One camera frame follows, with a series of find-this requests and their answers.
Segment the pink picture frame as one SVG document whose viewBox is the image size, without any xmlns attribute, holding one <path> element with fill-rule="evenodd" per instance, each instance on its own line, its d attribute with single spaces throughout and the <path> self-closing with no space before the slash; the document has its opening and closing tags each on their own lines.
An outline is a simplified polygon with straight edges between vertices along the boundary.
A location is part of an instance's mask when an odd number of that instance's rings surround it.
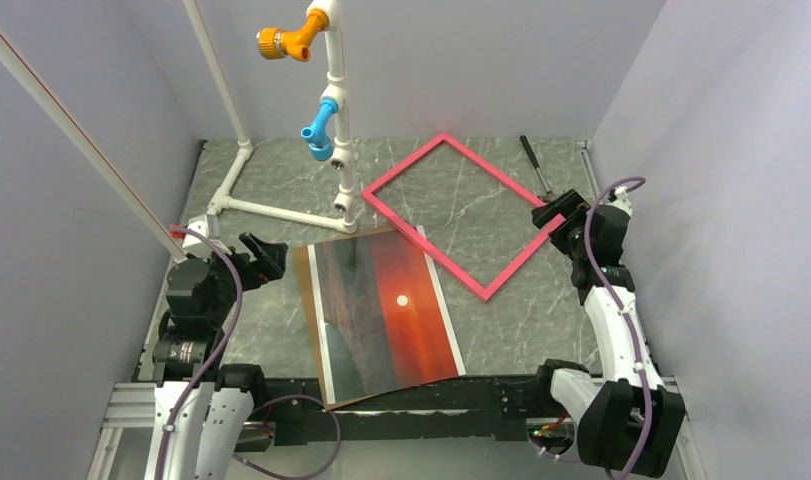
<svg viewBox="0 0 811 480">
<path fill-rule="evenodd" d="M 390 225 L 392 225 L 413 244 L 419 247 L 444 270 L 455 277 L 475 297 L 480 299 L 482 302 L 487 302 L 534 255 L 534 253 L 544 243 L 546 243 L 554 233 L 558 231 L 558 228 L 566 223 L 567 218 L 563 214 L 558 214 L 552 220 L 548 220 L 547 223 L 539 229 L 537 236 L 523 248 L 523 250 L 491 281 L 489 285 L 481 285 L 469 273 L 457 265 L 438 247 L 432 244 L 414 226 L 406 222 L 400 215 L 398 215 L 391 207 L 385 204 L 377 196 L 377 192 L 383 187 L 394 181 L 400 175 L 404 174 L 410 167 L 415 166 L 418 161 L 441 145 L 448 145 L 463 158 L 476 165 L 488 176 L 494 178 L 506 189 L 528 202 L 531 206 L 545 206 L 545 203 L 540 201 L 533 193 L 529 192 L 511 177 L 501 172 L 497 167 L 481 158 L 474 151 L 446 132 L 439 133 L 436 137 L 411 153 L 406 159 L 377 178 L 361 192 L 361 197 L 368 206 L 384 217 Z"/>
</svg>

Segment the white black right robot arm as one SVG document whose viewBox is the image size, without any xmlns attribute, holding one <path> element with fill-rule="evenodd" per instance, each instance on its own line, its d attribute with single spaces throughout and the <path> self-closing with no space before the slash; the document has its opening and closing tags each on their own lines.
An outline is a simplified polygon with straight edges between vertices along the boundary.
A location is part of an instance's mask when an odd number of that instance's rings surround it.
<svg viewBox="0 0 811 480">
<path fill-rule="evenodd" d="M 565 409 L 582 463 L 659 478 L 686 409 L 655 368 L 638 320 L 634 280 L 622 262 L 630 203 L 626 194 L 611 192 L 605 203 L 592 205 L 570 189 L 532 211 L 539 229 L 557 217 L 564 221 L 550 241 L 572 263 L 571 282 L 593 325 L 602 380 L 595 382 L 581 365 L 548 360 L 546 379 L 532 388 L 533 404 L 545 415 Z"/>
</svg>

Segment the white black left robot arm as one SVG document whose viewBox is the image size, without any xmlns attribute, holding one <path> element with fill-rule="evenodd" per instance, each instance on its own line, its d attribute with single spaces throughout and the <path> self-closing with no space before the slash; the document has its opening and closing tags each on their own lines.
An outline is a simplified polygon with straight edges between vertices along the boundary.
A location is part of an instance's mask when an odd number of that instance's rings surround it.
<svg viewBox="0 0 811 480">
<path fill-rule="evenodd" d="M 148 479 L 222 479 L 246 420 L 268 406 L 262 368 L 224 364 L 243 294 L 283 278 L 288 246 L 250 233 L 245 251 L 206 238 L 167 275 L 168 309 L 152 351 L 154 425 Z"/>
</svg>

